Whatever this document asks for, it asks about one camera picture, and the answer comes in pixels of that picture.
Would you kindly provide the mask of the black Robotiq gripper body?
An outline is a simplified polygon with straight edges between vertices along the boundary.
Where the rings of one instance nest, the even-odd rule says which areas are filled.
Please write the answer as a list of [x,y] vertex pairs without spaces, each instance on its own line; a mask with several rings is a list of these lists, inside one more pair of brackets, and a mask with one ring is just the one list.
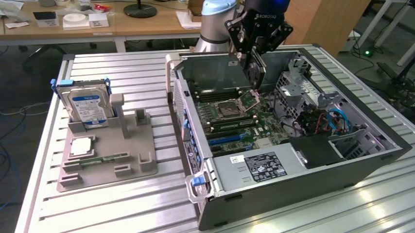
[[289,0],[245,0],[241,15],[244,39],[247,40],[256,28],[255,24],[272,24],[276,29],[284,22],[284,13],[288,9]]

